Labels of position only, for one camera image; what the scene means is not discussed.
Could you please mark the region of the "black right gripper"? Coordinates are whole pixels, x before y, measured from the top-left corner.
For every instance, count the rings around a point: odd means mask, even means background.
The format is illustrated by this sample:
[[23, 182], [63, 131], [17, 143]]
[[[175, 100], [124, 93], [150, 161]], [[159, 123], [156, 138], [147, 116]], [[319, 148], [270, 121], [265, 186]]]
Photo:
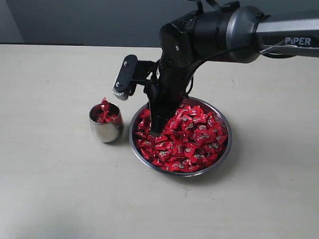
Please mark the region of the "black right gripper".
[[193, 79], [192, 50], [164, 50], [157, 62], [145, 61], [146, 75], [152, 74], [145, 86], [151, 112], [151, 135], [162, 134], [182, 102]]

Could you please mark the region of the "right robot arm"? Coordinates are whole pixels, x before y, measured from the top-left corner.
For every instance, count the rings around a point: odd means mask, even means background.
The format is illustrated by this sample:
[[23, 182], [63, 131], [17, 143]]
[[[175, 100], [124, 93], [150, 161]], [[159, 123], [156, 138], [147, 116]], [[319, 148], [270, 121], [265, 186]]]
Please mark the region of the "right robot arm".
[[162, 133], [195, 71], [207, 61], [251, 63], [261, 55], [274, 59], [319, 55], [316, 9], [266, 15], [238, 1], [209, 4], [214, 11], [199, 8], [160, 29], [162, 54], [147, 92], [155, 135]]

